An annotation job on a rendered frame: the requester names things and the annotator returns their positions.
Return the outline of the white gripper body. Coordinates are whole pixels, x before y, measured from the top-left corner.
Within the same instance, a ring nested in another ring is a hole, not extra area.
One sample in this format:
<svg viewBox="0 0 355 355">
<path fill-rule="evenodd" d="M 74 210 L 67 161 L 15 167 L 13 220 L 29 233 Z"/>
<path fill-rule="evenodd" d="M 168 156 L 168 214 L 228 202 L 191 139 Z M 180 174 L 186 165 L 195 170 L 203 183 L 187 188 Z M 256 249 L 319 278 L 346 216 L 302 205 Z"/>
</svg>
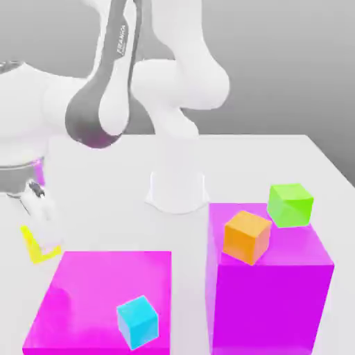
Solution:
<svg viewBox="0 0 355 355">
<path fill-rule="evenodd" d="M 23 192 L 20 201 L 30 216 L 31 232 L 41 252 L 48 253 L 62 245 L 64 234 L 53 199 L 47 191 L 40 197 L 33 192 Z"/>
</svg>

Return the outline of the small yellow cube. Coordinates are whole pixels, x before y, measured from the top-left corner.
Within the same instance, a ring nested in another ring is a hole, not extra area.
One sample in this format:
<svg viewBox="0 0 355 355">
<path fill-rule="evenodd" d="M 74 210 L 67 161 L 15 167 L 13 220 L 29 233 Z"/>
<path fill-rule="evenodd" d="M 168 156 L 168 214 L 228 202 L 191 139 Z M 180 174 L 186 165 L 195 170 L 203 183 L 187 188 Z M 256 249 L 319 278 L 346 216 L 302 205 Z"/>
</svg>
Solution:
<svg viewBox="0 0 355 355">
<path fill-rule="evenodd" d="M 48 252 L 43 252 L 38 242 L 33 237 L 29 228 L 25 225 L 20 227 L 22 236 L 24 238 L 29 257 L 33 263 L 41 263 L 43 261 L 52 259 L 61 254 L 62 248 L 60 245 L 52 247 Z"/>
</svg>

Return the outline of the small cyan cube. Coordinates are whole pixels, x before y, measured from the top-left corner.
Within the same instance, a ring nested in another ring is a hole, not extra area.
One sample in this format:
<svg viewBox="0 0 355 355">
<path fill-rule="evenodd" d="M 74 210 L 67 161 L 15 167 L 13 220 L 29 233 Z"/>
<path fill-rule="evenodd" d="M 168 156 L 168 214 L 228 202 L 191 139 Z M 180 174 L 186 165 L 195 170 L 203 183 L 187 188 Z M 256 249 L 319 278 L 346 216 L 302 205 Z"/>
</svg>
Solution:
<svg viewBox="0 0 355 355">
<path fill-rule="evenodd" d="M 145 295 L 118 305 L 116 313 L 119 331 L 131 351 L 159 337 L 159 317 Z"/>
</svg>

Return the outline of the small orange cube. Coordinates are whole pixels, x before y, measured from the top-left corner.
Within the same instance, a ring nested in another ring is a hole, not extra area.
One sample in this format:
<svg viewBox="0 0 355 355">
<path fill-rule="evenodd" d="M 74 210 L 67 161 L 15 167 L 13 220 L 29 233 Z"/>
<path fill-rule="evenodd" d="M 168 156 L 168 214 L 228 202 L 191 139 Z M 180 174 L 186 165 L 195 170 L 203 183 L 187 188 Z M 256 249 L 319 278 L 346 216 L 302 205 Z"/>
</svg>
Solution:
<svg viewBox="0 0 355 355">
<path fill-rule="evenodd" d="M 223 252 L 253 266 L 266 252 L 272 222 L 248 211 L 238 212 L 225 224 Z"/>
</svg>

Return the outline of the small green cube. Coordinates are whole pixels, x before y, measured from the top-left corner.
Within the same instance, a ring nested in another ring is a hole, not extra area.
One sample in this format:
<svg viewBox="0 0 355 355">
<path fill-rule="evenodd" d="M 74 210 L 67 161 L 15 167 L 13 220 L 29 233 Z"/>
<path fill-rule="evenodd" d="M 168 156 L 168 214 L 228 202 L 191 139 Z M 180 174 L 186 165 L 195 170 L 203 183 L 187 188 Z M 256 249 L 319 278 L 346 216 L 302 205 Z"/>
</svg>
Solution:
<svg viewBox="0 0 355 355">
<path fill-rule="evenodd" d="M 267 212 L 279 228 L 304 227 L 310 222 L 313 196 L 300 184 L 272 184 Z"/>
</svg>

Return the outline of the large flat magenta box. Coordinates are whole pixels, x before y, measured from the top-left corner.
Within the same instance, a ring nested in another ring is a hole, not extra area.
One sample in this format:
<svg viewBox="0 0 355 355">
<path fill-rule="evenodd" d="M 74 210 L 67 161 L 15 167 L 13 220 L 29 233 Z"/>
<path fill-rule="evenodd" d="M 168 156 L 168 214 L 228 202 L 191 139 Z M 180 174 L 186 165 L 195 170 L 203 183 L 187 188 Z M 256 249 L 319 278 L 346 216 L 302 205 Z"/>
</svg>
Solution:
<svg viewBox="0 0 355 355">
<path fill-rule="evenodd" d="M 22 346 L 24 355 L 171 355 L 169 251 L 65 252 Z M 116 308 L 145 295 L 159 337 L 130 350 Z"/>
</svg>

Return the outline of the large tall magenta box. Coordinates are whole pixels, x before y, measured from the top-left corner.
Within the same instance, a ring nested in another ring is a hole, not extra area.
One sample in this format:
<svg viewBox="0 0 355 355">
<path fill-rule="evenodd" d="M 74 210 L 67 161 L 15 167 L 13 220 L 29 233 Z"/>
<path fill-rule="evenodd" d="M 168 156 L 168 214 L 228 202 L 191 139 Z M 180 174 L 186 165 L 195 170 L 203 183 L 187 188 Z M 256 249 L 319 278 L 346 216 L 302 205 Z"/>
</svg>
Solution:
<svg viewBox="0 0 355 355">
<path fill-rule="evenodd" d="M 222 252 L 224 226 L 264 203 L 211 203 L 205 304 L 211 355 L 311 355 L 334 263 L 311 225 L 271 228 L 253 266 Z"/>
</svg>

